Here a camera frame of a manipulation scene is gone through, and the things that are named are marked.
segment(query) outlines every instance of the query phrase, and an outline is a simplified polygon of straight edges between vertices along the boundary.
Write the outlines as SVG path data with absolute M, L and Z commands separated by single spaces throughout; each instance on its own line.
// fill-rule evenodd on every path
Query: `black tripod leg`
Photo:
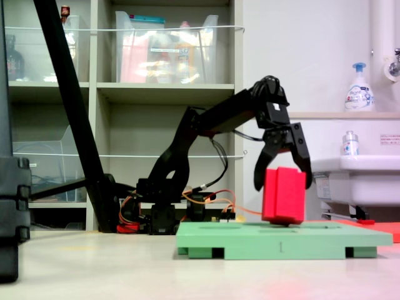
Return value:
M 105 176 L 55 0 L 34 0 L 100 230 L 115 233 L 119 203 Z

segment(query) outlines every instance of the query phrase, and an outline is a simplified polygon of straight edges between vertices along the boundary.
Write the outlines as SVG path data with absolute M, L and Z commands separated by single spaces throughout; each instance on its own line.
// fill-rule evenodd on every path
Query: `white sink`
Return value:
M 400 206 L 400 156 L 338 156 L 311 167 L 324 202 Z

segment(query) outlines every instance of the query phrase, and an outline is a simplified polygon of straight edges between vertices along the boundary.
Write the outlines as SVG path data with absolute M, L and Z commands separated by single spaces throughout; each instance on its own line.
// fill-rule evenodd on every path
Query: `faucet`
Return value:
M 389 73 L 394 77 L 398 77 L 400 76 L 400 48 L 396 48 L 394 54 L 396 55 L 397 61 L 390 64 Z

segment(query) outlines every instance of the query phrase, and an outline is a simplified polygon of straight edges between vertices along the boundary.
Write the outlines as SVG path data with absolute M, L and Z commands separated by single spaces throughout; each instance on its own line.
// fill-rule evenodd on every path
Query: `red mat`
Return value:
M 375 223 L 373 225 L 363 225 L 347 220 L 340 220 L 340 221 L 335 220 L 335 222 L 381 231 L 384 233 L 391 233 L 393 235 L 393 242 L 400 243 L 400 222 L 383 222 L 383 223 Z

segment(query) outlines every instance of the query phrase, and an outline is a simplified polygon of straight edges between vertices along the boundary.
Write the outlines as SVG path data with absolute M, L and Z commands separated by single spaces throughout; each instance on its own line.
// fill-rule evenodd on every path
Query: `label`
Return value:
M 348 141 L 343 143 L 343 154 L 344 155 L 359 155 L 358 151 L 358 142 L 349 139 Z
M 150 51 L 151 51 L 151 52 L 179 53 L 179 49 L 150 48 Z
M 400 134 L 381 134 L 381 145 L 400 145 Z
M 331 188 L 329 186 L 329 178 L 328 177 L 319 177 L 315 179 L 317 184 L 317 195 L 318 198 L 321 199 L 330 199 L 331 198 Z
M 374 105 L 373 92 L 366 86 L 353 86 L 347 94 L 344 102 L 346 109 L 361 109 Z

